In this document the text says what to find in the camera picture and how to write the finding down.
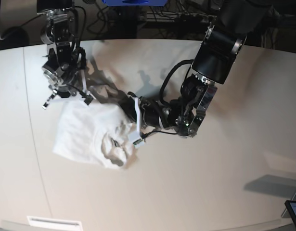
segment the vent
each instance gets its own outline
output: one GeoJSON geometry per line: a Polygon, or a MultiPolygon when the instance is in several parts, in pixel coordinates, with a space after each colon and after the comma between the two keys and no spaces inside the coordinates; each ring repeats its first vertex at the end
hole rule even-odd
{"type": "Polygon", "coordinates": [[[80,221],[27,216],[30,226],[64,231],[83,231],[80,221]]]}

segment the white cloth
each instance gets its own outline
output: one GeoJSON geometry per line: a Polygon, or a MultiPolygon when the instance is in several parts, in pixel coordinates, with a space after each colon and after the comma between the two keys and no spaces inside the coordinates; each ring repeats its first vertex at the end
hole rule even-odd
{"type": "Polygon", "coordinates": [[[53,152],[73,161],[120,169],[133,154],[128,141],[131,130],[132,123],[117,104],[67,102],[53,152]]]}

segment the blue object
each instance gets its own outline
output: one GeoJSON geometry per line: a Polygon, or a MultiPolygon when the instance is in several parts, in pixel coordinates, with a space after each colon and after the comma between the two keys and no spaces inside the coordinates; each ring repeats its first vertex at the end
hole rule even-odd
{"type": "Polygon", "coordinates": [[[102,0],[108,6],[165,6],[167,0],[102,0]]]}

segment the white table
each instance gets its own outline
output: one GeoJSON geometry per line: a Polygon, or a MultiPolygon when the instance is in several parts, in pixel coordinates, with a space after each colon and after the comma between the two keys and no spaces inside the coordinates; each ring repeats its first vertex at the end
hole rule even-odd
{"type": "MultiPolygon", "coordinates": [[[[176,63],[194,58],[200,43],[112,40],[83,46],[91,76],[100,72],[96,62],[120,89],[149,95],[176,63]]],[[[62,104],[41,107],[50,94],[41,70],[46,47],[23,50],[36,154],[53,218],[81,220],[85,231],[279,226],[285,197],[295,190],[296,54],[244,47],[195,138],[154,135],[128,170],[113,171],[52,154],[62,104]]],[[[173,76],[168,98],[178,96],[186,69],[173,76]]],[[[17,215],[46,216],[30,211],[17,215]]]]}

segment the table surface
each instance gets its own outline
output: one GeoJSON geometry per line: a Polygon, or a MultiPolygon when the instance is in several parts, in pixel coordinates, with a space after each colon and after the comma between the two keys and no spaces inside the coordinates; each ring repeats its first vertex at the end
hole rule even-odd
{"type": "MultiPolygon", "coordinates": [[[[108,40],[83,47],[89,82],[105,76],[121,90],[148,96],[176,63],[194,58],[200,42],[108,40]]],[[[50,94],[44,55],[45,45],[0,51],[0,171],[8,176],[0,172],[0,210],[8,208],[0,219],[74,219],[85,231],[259,231],[281,224],[284,202],[296,189],[296,54],[245,46],[198,135],[154,135],[124,171],[52,153],[63,105],[42,109],[50,94]],[[13,55],[20,51],[23,56],[13,55]],[[17,66],[8,66],[9,57],[17,66]],[[21,97],[15,91],[19,76],[21,97]],[[19,144],[4,145],[10,141],[19,144]],[[10,216],[24,192],[21,200],[30,206],[10,216]]],[[[178,96],[186,70],[173,76],[167,99],[178,96]]]]}

